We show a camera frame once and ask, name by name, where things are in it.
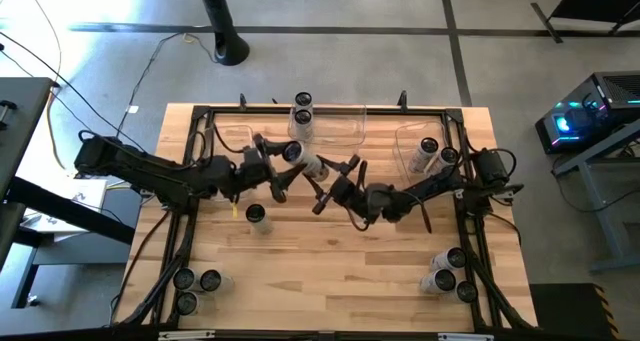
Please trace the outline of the grey side table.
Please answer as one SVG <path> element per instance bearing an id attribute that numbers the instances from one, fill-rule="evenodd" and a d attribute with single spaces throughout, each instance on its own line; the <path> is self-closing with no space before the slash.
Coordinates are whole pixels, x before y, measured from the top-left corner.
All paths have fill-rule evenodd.
<path id="1" fill-rule="evenodd" d="M 17 172 L 53 85 L 47 77 L 0 77 L 0 200 Z"/>

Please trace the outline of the white can blue print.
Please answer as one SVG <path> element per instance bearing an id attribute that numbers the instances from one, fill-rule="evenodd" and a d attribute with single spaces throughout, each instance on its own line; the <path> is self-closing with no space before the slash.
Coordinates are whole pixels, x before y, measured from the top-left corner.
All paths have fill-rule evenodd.
<path id="1" fill-rule="evenodd" d="M 467 257 L 464 250 L 460 247 L 451 247 L 432 258 L 430 262 L 430 269 L 432 271 L 440 269 L 455 271 L 463 269 L 466 266 L 466 263 Z"/>
<path id="2" fill-rule="evenodd" d="M 306 91 L 299 92 L 294 97 L 294 112 L 308 111 L 313 112 L 313 99 L 310 93 Z"/>
<path id="3" fill-rule="evenodd" d="M 308 110 L 298 110 L 293 115 L 293 134 L 296 139 L 309 141 L 313 137 L 313 115 Z"/>
<path id="4" fill-rule="evenodd" d="M 179 291 L 196 290 L 199 287 L 199 278 L 194 270 L 183 267 L 174 273 L 172 283 Z"/>

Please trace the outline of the white can peach print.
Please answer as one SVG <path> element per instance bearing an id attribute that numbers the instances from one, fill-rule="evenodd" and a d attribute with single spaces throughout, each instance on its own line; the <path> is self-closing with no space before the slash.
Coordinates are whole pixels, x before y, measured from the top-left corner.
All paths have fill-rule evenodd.
<path id="1" fill-rule="evenodd" d="M 199 312 L 201 301 L 193 292 L 181 292 L 175 302 L 176 313 L 180 316 L 194 316 Z"/>
<path id="2" fill-rule="evenodd" d="M 213 293 L 228 292 L 234 287 L 233 279 L 216 269 L 205 271 L 201 275 L 199 283 L 203 291 Z"/>
<path id="3" fill-rule="evenodd" d="M 429 162 L 436 156 L 439 144 L 436 139 L 425 137 L 416 146 L 408 164 L 411 173 L 421 173 Z"/>
<path id="4" fill-rule="evenodd" d="M 444 147 L 425 169 L 425 176 L 431 177 L 441 173 L 446 167 L 454 166 L 457 159 L 457 150 L 452 147 Z"/>

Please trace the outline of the black folding stand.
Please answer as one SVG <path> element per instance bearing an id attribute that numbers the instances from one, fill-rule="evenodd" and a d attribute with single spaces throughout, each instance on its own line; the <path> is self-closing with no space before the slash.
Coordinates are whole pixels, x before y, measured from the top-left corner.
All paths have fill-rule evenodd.
<path id="1" fill-rule="evenodd" d="M 530 6 L 557 44 L 562 43 L 563 39 L 561 32 L 551 23 L 553 18 L 612 23 L 612 28 L 605 33 L 575 31 L 579 36 L 605 37 L 623 36 L 623 26 L 640 21 L 640 0 L 561 0 L 549 16 L 542 11 L 537 2 L 532 2 Z"/>

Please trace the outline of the white label strip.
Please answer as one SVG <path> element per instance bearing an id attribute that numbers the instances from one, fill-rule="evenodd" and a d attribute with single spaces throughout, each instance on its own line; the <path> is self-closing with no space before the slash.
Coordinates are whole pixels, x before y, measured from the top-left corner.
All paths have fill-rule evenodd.
<path id="1" fill-rule="evenodd" d="M 494 341 L 494 336 L 477 333 L 438 333 L 437 341 Z"/>
<path id="2" fill-rule="evenodd" d="M 203 341 L 214 339 L 215 330 L 175 330 L 162 331 L 158 334 L 158 341 Z"/>

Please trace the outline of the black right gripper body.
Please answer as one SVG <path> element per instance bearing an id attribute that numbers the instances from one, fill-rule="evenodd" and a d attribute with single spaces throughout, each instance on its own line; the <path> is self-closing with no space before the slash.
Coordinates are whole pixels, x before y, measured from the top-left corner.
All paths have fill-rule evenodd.
<path id="1" fill-rule="evenodd" d="M 349 208 L 356 200 L 357 196 L 362 196 L 363 191 L 361 185 L 364 181 L 364 177 L 358 177 L 358 181 L 354 183 L 348 176 L 356 169 L 357 166 L 362 166 L 361 158 L 358 155 L 353 155 L 348 161 L 349 173 L 338 173 L 336 179 L 331 184 L 328 191 L 325 191 L 325 195 L 321 200 L 317 200 L 316 204 L 312 208 L 314 214 L 321 214 L 330 201 L 334 201 L 339 206 Z M 362 174 L 366 173 L 366 169 L 360 168 Z"/>

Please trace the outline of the black floor stand pole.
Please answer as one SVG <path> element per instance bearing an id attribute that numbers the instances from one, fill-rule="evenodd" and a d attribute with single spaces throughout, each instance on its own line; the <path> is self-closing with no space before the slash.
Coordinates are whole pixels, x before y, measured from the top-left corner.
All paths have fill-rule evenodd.
<path id="1" fill-rule="evenodd" d="M 213 27 L 215 60 L 224 66 L 235 66 L 247 59 L 248 43 L 239 36 L 227 0 L 202 0 Z"/>

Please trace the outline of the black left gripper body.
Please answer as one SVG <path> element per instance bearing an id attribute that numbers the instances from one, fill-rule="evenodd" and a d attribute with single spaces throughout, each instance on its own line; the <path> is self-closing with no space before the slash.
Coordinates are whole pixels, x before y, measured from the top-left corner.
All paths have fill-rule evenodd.
<path id="1" fill-rule="evenodd" d="M 243 149 L 244 160 L 237 170 L 235 180 L 236 192 L 240 194 L 268 182 L 272 198 L 278 203 L 284 203 L 286 201 L 284 187 L 279 186 L 278 173 L 270 160 L 271 156 L 281 154 L 266 154 L 263 141 L 268 139 L 260 133 L 256 133 L 252 140 L 254 146 Z"/>

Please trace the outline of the grey metal stand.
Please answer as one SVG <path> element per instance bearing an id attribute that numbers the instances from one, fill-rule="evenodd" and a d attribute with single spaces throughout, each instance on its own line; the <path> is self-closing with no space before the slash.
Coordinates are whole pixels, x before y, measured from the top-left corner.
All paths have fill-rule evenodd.
<path id="1" fill-rule="evenodd" d="M 614 152 L 640 139 L 640 119 L 613 132 L 586 150 L 554 161 L 556 180 L 577 172 L 589 205 L 571 204 L 574 210 L 594 216 L 604 234 L 610 256 L 594 262 L 591 273 L 640 266 L 640 246 L 631 241 L 630 228 L 640 226 L 640 153 L 615 157 Z"/>

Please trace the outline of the white can orange print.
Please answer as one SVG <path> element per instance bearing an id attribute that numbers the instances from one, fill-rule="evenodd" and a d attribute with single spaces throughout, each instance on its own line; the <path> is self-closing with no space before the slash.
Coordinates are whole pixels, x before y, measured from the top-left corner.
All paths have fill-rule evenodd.
<path id="1" fill-rule="evenodd" d="M 282 157 L 291 166 L 304 165 L 302 173 L 317 182 L 322 182 L 329 176 L 328 167 L 323 161 L 299 141 L 289 142 Z"/>
<path id="2" fill-rule="evenodd" d="M 478 299 L 478 290 L 473 283 L 461 281 L 456 285 L 453 297 L 458 302 L 470 304 Z"/>
<path id="3" fill-rule="evenodd" d="M 251 204 L 245 211 L 245 217 L 258 234 L 266 235 L 273 231 L 273 224 L 262 205 Z"/>
<path id="4" fill-rule="evenodd" d="M 419 288 L 426 294 L 444 294 L 455 289 L 457 284 L 455 275 L 448 269 L 439 269 L 424 276 Z"/>

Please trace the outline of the black mat with hazard stripes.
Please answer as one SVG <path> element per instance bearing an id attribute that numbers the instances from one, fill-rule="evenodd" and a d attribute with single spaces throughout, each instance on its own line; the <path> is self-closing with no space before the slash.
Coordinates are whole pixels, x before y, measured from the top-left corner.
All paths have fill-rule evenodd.
<path id="1" fill-rule="evenodd" d="M 594 283 L 530 284 L 538 325 L 549 333 L 619 340 L 603 287 Z"/>

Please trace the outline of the clear plastic bin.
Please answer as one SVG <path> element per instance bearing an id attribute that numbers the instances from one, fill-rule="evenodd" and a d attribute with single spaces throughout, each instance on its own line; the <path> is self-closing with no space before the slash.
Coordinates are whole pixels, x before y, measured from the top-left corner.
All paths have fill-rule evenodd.
<path id="1" fill-rule="evenodd" d="M 446 139 L 445 127 L 441 122 L 426 121 L 399 127 L 395 131 L 395 144 L 393 147 L 393 154 L 400 175 L 402 176 L 403 181 L 407 184 L 414 184 L 418 181 L 422 181 L 425 178 L 428 178 L 425 176 L 425 170 L 421 173 L 411 173 L 408 170 L 409 160 L 416 146 L 418 145 L 419 141 L 425 137 L 431 137 L 437 140 L 439 144 L 437 154 L 444 147 L 454 148 L 452 143 Z M 456 164 L 454 166 L 446 167 L 441 173 L 443 173 L 444 175 L 450 174 Z"/>
<path id="2" fill-rule="evenodd" d="M 232 176 L 243 161 L 244 148 L 253 146 L 253 129 L 247 125 L 219 125 L 219 134 L 213 126 L 205 126 L 200 130 L 200 150 L 198 164 L 206 166 L 206 159 L 211 156 L 226 156 Z"/>
<path id="3" fill-rule="evenodd" d="M 288 135 L 309 145 L 332 147 L 356 147 L 364 142 L 367 108 L 363 105 L 313 106 L 313 137 L 309 141 L 295 138 L 293 134 L 294 107 L 289 112 Z"/>

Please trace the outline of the white paper sheet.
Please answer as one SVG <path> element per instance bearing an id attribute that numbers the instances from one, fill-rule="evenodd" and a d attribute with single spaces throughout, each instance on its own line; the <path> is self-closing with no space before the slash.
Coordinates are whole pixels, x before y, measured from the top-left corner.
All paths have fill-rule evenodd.
<path id="1" fill-rule="evenodd" d="M 102 206 L 106 187 L 106 180 L 71 178 L 47 182 L 44 185 L 46 190 L 94 211 L 97 211 Z M 61 219 L 36 212 L 30 208 L 26 209 L 21 225 L 41 233 L 85 232 L 85 229 L 73 226 Z"/>

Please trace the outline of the black computer tower with lights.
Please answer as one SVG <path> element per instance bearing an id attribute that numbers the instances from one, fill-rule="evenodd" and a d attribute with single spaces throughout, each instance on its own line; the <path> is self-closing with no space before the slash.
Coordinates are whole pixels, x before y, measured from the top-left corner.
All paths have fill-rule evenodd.
<path id="1" fill-rule="evenodd" d="M 546 154 L 582 151 L 640 118 L 640 70 L 594 72 L 535 129 Z"/>

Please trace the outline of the black desk leg beam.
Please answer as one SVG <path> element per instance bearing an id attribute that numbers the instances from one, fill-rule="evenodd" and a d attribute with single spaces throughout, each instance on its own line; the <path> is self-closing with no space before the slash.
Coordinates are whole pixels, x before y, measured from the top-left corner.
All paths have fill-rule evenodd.
<path id="1" fill-rule="evenodd" d="M 9 183 L 4 200 L 24 204 L 45 215 L 124 244 L 131 244 L 134 238 L 135 230 L 132 227 L 19 177 L 14 177 Z"/>

